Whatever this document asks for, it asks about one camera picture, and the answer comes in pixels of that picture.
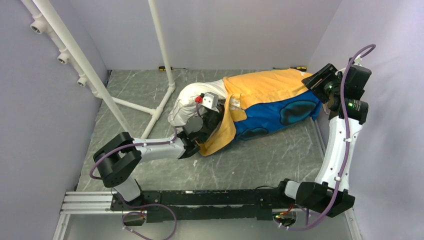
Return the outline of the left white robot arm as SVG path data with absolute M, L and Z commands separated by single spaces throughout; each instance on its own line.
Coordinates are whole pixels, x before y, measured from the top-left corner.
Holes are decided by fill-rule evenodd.
M 161 139 L 133 138 L 121 132 L 100 148 L 94 155 L 90 177 L 98 179 L 106 188 L 113 188 L 131 210 L 144 203 L 142 189 L 131 174 L 140 163 L 161 159 L 185 159 L 196 154 L 201 144 L 210 138 L 224 116 L 224 110 L 207 110 L 202 116 L 192 116 L 181 132 Z

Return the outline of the yellow and blue pillowcase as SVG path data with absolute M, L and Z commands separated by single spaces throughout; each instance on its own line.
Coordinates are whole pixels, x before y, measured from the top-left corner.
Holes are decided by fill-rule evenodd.
M 246 141 L 315 120 L 322 102 L 303 84 L 310 73 L 297 69 L 251 72 L 222 79 L 227 97 L 216 132 L 200 145 L 209 156 L 234 141 Z

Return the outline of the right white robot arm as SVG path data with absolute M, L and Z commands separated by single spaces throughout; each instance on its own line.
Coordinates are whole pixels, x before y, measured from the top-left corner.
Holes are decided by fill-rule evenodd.
M 349 194 L 349 172 L 354 147 L 366 122 L 369 105 L 362 101 L 364 87 L 372 72 L 359 63 L 337 70 L 328 63 L 302 80 L 322 103 L 328 104 L 329 139 L 323 163 L 313 182 L 285 179 L 275 194 L 276 203 L 292 203 L 333 218 L 353 207 Z

